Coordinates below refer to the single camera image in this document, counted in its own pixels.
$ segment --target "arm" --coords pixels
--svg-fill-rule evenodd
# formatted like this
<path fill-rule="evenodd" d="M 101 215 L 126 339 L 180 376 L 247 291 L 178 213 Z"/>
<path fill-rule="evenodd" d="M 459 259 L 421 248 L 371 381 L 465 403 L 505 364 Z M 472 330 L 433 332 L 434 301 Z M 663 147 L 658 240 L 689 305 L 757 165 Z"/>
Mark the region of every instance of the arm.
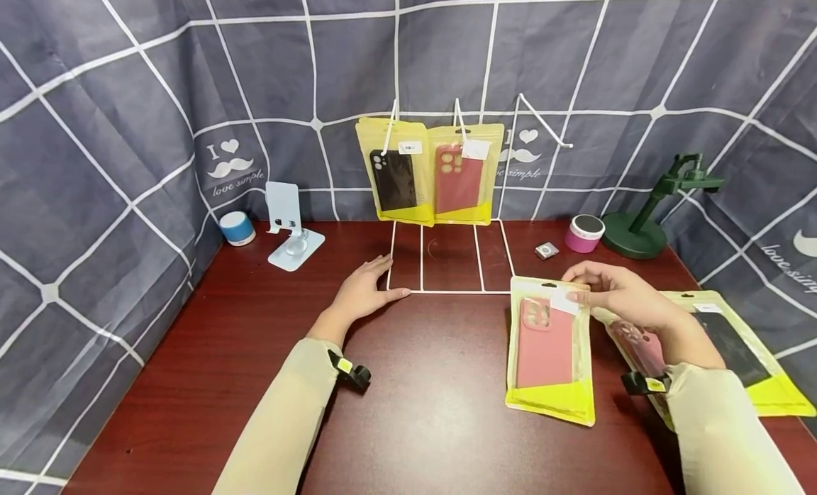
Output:
<path fill-rule="evenodd" d="M 569 293 L 575 301 L 607 308 L 659 337 L 672 379 L 667 404 L 688 494 L 803 493 L 740 379 L 726 369 L 692 314 L 619 266 L 584 262 L 569 269 L 563 280 L 593 289 Z"/>
<path fill-rule="evenodd" d="M 688 494 L 804 493 L 735 373 L 689 364 L 667 372 Z"/>
<path fill-rule="evenodd" d="M 338 376 L 327 351 L 340 355 L 355 319 L 409 295 L 408 289 L 377 291 L 377 280 L 389 268 L 391 258 L 381 255 L 343 282 L 253 411 L 213 495 L 295 493 Z"/>

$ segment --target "hand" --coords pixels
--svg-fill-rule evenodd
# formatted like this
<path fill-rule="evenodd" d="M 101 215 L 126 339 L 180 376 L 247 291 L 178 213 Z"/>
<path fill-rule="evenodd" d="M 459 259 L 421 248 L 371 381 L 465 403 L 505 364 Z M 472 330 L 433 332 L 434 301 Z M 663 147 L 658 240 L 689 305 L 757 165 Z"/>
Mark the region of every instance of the hand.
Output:
<path fill-rule="evenodd" d="M 351 324 L 355 319 L 369 316 L 387 303 L 411 294 L 408 287 L 377 291 L 377 280 L 391 268 L 391 264 L 390 255 L 378 255 L 370 262 L 360 265 L 340 285 L 338 295 L 330 307 L 335 316 Z"/>
<path fill-rule="evenodd" d="M 689 313 L 661 295 L 648 282 L 623 266 L 581 262 L 562 276 L 566 282 L 588 284 L 593 292 L 570 292 L 580 305 L 607 308 L 650 332 L 685 322 Z"/>
<path fill-rule="evenodd" d="M 726 369 L 715 345 L 692 314 L 661 295 L 644 279 L 622 266 L 581 262 L 562 280 L 589 284 L 592 292 L 569 292 L 580 305 L 603 307 L 636 327 L 655 333 L 667 365 L 681 362 Z"/>
<path fill-rule="evenodd" d="M 340 285 L 335 301 L 321 313 L 307 338 L 328 340 L 342 347 L 355 319 L 368 316 L 387 303 L 411 294 L 408 287 L 377 290 L 377 280 L 391 268 L 390 255 L 378 255 L 356 269 Z"/>

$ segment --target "price label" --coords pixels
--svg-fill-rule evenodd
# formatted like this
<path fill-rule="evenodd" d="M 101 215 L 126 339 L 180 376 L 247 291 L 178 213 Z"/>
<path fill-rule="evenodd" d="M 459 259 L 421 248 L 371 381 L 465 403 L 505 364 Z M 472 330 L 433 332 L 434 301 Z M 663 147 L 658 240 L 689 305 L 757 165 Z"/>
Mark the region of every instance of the price label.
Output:
<path fill-rule="evenodd" d="M 491 143 L 488 140 L 468 139 L 462 144 L 462 157 L 472 160 L 487 160 Z"/>
<path fill-rule="evenodd" d="M 579 313 L 579 303 L 568 300 L 564 289 L 557 289 L 550 293 L 550 308 L 573 314 L 573 316 Z"/>
<path fill-rule="evenodd" d="M 722 314 L 723 311 L 717 304 L 693 304 L 695 307 L 695 311 L 698 312 L 716 312 Z"/>
<path fill-rule="evenodd" d="M 405 140 L 397 143 L 397 151 L 400 155 L 422 155 L 423 141 L 421 140 Z"/>

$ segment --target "person's right hand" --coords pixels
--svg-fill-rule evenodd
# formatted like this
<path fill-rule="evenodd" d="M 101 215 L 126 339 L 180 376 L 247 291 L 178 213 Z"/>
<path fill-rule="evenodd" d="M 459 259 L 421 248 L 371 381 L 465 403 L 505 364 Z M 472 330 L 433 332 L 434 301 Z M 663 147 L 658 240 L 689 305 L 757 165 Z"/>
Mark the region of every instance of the person's right hand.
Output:
<path fill-rule="evenodd" d="M 593 292 L 568 293 L 568 297 L 580 305 L 607 308 L 651 332 L 687 321 L 690 317 L 684 309 L 623 266 L 581 262 L 567 270 L 562 280 L 591 287 Z"/>
<path fill-rule="evenodd" d="M 580 305 L 603 307 L 618 317 L 655 333 L 667 365 L 681 362 L 726 369 L 721 354 L 692 314 L 661 295 L 644 279 L 622 266 L 581 262 L 562 276 L 565 282 L 580 282 L 592 292 L 569 292 Z"/>

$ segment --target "black phone case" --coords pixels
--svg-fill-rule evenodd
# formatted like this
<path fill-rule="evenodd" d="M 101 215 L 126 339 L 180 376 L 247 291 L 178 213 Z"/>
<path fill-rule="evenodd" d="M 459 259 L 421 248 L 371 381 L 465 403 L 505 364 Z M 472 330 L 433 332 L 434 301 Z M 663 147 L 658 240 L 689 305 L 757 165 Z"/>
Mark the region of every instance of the black phone case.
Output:
<path fill-rule="evenodd" d="M 377 198 L 380 211 L 402 210 L 417 206 L 417 190 L 414 188 L 414 167 L 410 155 L 397 151 L 371 151 Z"/>
<path fill-rule="evenodd" d="M 753 386 L 771 377 L 767 368 L 743 342 L 738 331 L 723 314 L 699 312 L 694 316 L 720 352 L 726 367 L 735 372 L 744 387 Z"/>

